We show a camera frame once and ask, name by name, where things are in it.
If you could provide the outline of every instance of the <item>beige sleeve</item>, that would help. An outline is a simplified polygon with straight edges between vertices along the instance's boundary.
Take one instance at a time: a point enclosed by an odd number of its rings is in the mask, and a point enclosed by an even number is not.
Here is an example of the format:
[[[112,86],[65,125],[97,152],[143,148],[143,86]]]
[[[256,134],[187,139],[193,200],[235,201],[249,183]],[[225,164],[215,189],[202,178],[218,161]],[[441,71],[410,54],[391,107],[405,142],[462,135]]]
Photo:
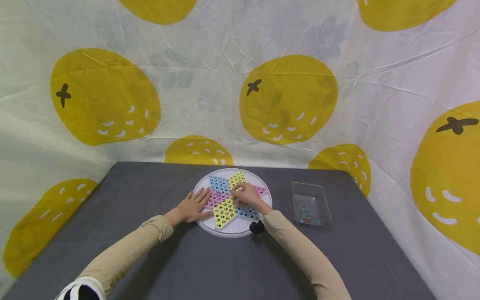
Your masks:
[[[264,216],[266,230],[282,245],[310,280],[320,300],[351,300],[340,275],[328,258],[281,212]]]
[[[100,253],[78,278],[97,279],[108,296],[133,265],[153,246],[166,240],[173,228],[164,216],[155,216]]]

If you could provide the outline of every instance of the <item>gray tablecloth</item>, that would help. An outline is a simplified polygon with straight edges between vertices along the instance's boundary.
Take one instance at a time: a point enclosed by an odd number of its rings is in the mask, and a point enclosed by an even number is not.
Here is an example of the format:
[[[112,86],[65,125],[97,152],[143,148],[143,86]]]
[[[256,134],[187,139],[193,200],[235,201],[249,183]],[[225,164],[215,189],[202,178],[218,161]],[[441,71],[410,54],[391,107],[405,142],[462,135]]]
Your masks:
[[[118,163],[25,271],[5,300],[53,299],[108,246],[166,213],[213,166]],[[244,168],[293,221],[291,183],[319,184],[332,221],[298,225],[330,258],[353,299],[435,299],[351,177],[341,171]],[[110,299],[315,299],[303,273],[267,233],[240,239],[180,225],[117,285]]]

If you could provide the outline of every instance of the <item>yellow circle pattern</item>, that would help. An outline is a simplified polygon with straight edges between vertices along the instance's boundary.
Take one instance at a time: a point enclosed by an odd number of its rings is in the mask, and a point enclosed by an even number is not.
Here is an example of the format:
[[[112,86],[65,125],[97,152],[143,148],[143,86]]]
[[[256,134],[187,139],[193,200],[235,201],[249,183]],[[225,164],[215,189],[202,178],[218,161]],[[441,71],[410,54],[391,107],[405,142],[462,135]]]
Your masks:
[[[140,19],[168,25],[188,16],[197,0],[119,0],[119,2]]]
[[[370,162],[365,152],[355,144],[342,144],[322,150],[311,160],[308,168],[348,172],[365,197],[370,193]]]
[[[250,72],[240,93],[240,116],[246,131],[259,141],[306,141],[328,121],[337,96],[335,76],[321,61],[282,56]]]
[[[418,26],[443,13],[456,0],[357,0],[360,16],[370,28],[398,31]]]
[[[216,141],[200,135],[188,135],[168,147],[165,163],[233,166],[233,159],[227,149]]]
[[[480,255],[480,101],[437,118],[410,171],[420,212],[441,233]]]
[[[72,179],[51,187],[10,233],[3,263],[18,278],[70,219],[97,183]]]
[[[160,122],[160,101],[148,77],[107,50],[86,48],[63,56],[50,88],[60,119],[90,146],[144,137]]]

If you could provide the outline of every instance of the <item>transparent plastic box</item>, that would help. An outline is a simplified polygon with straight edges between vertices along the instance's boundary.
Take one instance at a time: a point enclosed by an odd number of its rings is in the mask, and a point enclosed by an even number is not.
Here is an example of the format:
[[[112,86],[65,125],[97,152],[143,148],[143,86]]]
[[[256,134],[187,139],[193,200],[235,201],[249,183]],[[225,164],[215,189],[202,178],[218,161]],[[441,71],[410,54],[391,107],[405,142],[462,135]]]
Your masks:
[[[292,194],[295,222],[322,226],[332,219],[325,192],[320,185],[293,182]]]

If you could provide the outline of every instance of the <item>white round board base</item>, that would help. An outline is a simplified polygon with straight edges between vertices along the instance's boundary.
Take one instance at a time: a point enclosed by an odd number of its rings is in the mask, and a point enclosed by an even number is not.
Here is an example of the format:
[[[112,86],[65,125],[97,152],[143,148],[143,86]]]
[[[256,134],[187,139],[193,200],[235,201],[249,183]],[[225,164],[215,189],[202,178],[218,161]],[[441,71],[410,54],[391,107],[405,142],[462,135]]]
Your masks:
[[[210,186],[210,180],[209,180],[210,175],[228,179],[239,171],[243,171],[243,173],[245,174],[245,179],[247,180],[248,183],[267,189],[268,193],[262,196],[262,200],[265,201],[265,203],[267,203],[270,207],[272,207],[272,195],[270,193],[270,190],[268,189],[268,186],[265,184],[265,182],[260,177],[253,174],[252,172],[245,171],[238,168],[225,168],[225,169],[213,171],[205,175],[195,186],[194,192],[198,192],[201,188],[208,188]],[[236,238],[246,237],[247,235],[250,235],[252,233],[250,231],[250,224],[252,222],[244,219],[240,219],[240,218],[235,218],[228,225],[222,228],[222,230],[215,229],[215,220],[213,216],[208,219],[198,220],[197,223],[206,232],[221,238],[236,239]]]

